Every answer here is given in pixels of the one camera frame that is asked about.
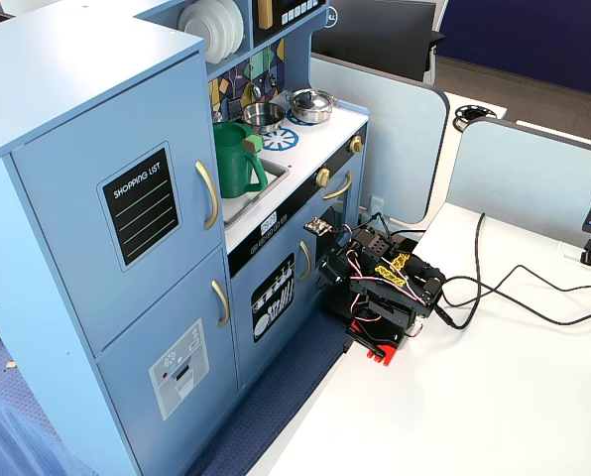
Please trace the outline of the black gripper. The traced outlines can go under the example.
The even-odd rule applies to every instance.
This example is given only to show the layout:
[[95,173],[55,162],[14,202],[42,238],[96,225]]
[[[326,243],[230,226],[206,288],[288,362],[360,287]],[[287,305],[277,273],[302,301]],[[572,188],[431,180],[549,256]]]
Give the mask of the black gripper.
[[318,291],[331,288],[340,297],[327,294],[322,299],[322,309],[331,314],[339,314],[342,321],[352,321],[354,315],[352,304],[354,297],[351,297],[350,277],[354,269],[348,263],[348,252],[356,252],[359,245],[356,242],[347,242],[344,245],[332,242],[328,245],[321,256],[317,270],[319,277],[316,281]]

